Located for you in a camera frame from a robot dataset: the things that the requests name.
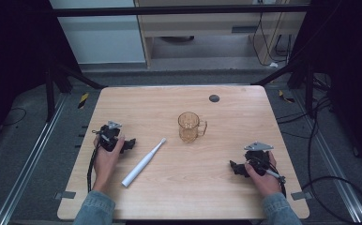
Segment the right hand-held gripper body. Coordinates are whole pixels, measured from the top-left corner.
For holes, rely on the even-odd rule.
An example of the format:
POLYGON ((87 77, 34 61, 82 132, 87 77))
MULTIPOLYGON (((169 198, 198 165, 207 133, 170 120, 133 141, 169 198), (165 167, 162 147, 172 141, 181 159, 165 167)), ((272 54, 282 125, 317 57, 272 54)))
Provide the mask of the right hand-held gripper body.
POLYGON ((244 147, 246 150, 245 159, 259 175, 265 175, 270 166, 269 151, 272 145, 262 142, 254 142, 244 147))

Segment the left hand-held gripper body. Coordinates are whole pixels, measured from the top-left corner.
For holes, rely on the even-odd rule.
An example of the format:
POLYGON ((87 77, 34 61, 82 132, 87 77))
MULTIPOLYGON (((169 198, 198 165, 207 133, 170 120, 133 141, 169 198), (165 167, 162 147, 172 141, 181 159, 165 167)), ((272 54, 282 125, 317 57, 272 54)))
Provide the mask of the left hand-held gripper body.
POLYGON ((120 133, 121 124, 109 121, 100 128, 98 141, 101 147, 106 151, 112 152, 117 143, 117 136, 120 133))

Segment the person's left hand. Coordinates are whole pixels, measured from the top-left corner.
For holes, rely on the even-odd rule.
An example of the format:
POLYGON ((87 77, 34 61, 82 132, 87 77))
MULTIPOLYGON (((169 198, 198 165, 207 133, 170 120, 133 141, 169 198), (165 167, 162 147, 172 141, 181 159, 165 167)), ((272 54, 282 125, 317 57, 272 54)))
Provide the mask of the person's left hand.
POLYGON ((120 157, 120 151, 124 145, 124 141, 125 137, 120 136, 112 152, 108 152, 101 146, 98 148, 94 163, 96 180, 92 187, 93 190, 104 194, 110 193, 112 176, 120 157))

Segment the person's right hand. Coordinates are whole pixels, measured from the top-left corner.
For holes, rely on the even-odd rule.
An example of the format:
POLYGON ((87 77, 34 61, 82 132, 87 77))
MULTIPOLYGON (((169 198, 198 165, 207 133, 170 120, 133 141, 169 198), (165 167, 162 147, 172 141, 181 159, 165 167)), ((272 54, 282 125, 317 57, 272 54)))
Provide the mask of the person's right hand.
POLYGON ((282 193, 279 180, 275 176, 268 173, 260 176, 247 162, 245 163, 245 169, 249 174, 249 178, 264 198, 276 193, 282 193))

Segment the white electric toothbrush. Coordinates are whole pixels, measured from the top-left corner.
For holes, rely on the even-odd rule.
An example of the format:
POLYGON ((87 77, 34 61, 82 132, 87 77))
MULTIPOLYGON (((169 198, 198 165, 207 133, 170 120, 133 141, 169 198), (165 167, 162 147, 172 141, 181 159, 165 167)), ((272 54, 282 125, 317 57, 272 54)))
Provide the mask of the white electric toothbrush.
POLYGON ((128 175, 122 180, 121 184, 127 188, 134 179, 142 172, 146 165, 151 161, 160 147, 166 143, 166 139, 162 138, 160 142, 143 158, 140 162, 128 173, 128 175))

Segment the yellow black striped tape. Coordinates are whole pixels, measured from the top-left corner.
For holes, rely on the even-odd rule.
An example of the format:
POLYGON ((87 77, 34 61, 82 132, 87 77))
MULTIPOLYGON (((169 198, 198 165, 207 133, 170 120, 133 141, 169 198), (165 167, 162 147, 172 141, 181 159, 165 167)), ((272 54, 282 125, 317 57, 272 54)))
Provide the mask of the yellow black striped tape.
POLYGON ((295 103, 293 93, 290 90, 279 90, 279 97, 289 103, 295 103))
POLYGON ((89 93, 83 93, 78 104, 78 109, 82 109, 89 97, 89 93))

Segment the amber glass mug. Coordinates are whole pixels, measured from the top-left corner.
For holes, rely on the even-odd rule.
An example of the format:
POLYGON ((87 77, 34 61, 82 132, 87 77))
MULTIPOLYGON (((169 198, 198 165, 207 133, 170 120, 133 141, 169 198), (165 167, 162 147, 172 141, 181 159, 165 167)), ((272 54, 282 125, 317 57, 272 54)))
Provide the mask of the amber glass mug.
POLYGON ((178 116, 178 133, 184 143, 193 143, 207 130, 207 122, 195 112, 182 112, 178 116))

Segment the black metal stand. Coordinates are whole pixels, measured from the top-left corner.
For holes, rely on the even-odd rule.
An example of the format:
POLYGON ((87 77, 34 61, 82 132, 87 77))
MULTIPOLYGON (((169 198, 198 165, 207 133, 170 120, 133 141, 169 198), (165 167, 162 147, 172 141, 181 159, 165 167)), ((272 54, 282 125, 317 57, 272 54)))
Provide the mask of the black metal stand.
POLYGON ((305 86, 305 110, 310 117, 313 117, 313 66, 308 60, 293 59, 285 67, 278 69, 258 82, 253 82, 252 85, 265 86, 287 73, 291 74, 287 82, 290 89, 299 88, 301 85, 305 86))
POLYGON ((47 122, 50 122, 55 115, 54 106, 54 89, 53 86, 56 84, 61 93, 70 93, 72 85, 68 80, 68 76, 77 79, 78 81, 87 84, 94 89, 103 89, 105 85, 94 82, 81 72, 77 72, 70 67, 61 64, 55 58, 49 57, 45 61, 45 86, 46 86, 46 98, 47 98, 47 122))

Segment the white cabinet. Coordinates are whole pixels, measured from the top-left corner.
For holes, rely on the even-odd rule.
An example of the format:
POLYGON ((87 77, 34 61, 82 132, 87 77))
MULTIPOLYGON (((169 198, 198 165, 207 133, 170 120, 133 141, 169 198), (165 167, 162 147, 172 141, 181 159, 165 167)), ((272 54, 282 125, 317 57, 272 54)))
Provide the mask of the white cabinet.
MULTIPOLYGON (((133 8, 133 0, 50 0, 54 9, 133 8)), ((136 16, 60 17, 80 65, 144 63, 136 16)))

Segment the dark curtain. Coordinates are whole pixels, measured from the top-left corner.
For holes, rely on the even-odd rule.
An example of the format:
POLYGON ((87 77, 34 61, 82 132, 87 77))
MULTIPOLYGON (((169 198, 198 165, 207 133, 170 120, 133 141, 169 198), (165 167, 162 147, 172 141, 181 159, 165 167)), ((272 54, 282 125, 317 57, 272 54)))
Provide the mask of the dark curtain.
POLYGON ((80 70, 60 22, 29 13, 51 8, 50 0, 0 0, 0 126, 16 96, 45 83, 43 53, 33 34, 42 35, 60 64, 80 70))
POLYGON ((362 154, 362 0, 310 0, 294 52, 311 49, 309 62, 330 76, 330 96, 362 154))

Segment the light wooden desk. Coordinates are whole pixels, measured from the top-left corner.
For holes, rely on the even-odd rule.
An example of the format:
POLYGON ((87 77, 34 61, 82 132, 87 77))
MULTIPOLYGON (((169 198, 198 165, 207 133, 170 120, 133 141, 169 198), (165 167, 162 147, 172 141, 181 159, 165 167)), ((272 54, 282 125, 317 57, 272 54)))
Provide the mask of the light wooden desk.
MULTIPOLYGON (((298 5, 310 0, 133 0, 137 7, 298 5)), ((199 35, 248 35, 260 63, 275 61, 279 37, 299 33, 304 12, 214 13, 140 15, 142 37, 187 37, 199 35)))

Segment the grey metal table bracket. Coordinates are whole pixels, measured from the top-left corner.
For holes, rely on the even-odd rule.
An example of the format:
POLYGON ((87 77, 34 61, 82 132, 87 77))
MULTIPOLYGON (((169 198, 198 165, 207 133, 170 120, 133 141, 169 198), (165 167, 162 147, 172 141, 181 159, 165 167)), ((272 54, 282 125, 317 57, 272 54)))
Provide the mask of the grey metal table bracket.
POLYGON ((291 194, 291 196, 294 201, 302 200, 302 199, 310 200, 312 198, 312 195, 309 191, 308 192, 304 192, 304 191, 294 192, 291 194))
POLYGON ((75 196, 76 196, 76 192, 73 192, 73 191, 62 191, 62 192, 56 192, 54 194, 54 198, 56 200, 74 199, 75 196))

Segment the aluminium floor rail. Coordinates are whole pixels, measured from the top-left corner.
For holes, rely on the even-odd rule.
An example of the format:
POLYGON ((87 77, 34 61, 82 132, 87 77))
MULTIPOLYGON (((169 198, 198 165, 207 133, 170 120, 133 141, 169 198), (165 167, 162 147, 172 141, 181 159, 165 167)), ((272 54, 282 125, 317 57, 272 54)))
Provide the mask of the aluminium floor rail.
POLYGON ((0 207, 0 225, 8 225, 28 183, 32 176, 41 154, 44 152, 48 140, 50 139, 53 129, 64 109, 64 105, 68 100, 68 94, 60 94, 54 105, 54 112, 51 118, 44 124, 39 136, 25 161, 21 172, 19 173, 11 191, 6 200, 0 207))
POLYGON ((319 130, 317 120, 313 119, 310 115, 306 115, 305 120, 312 129, 310 142, 315 143, 316 149, 324 161, 324 165, 330 175, 333 176, 335 186, 353 223, 362 222, 362 202, 358 198, 356 189, 346 182, 347 177, 332 154, 323 133, 319 130))

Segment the black horizontal frame bar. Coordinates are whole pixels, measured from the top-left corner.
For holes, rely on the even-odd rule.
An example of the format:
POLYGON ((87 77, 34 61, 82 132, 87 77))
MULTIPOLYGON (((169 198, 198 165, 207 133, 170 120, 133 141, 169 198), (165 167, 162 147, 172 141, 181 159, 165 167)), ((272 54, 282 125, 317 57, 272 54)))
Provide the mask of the black horizontal frame bar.
POLYGON ((212 13, 305 12, 310 5, 229 5, 229 6, 175 6, 175 7, 109 7, 62 8, 50 13, 56 17, 131 16, 212 13))

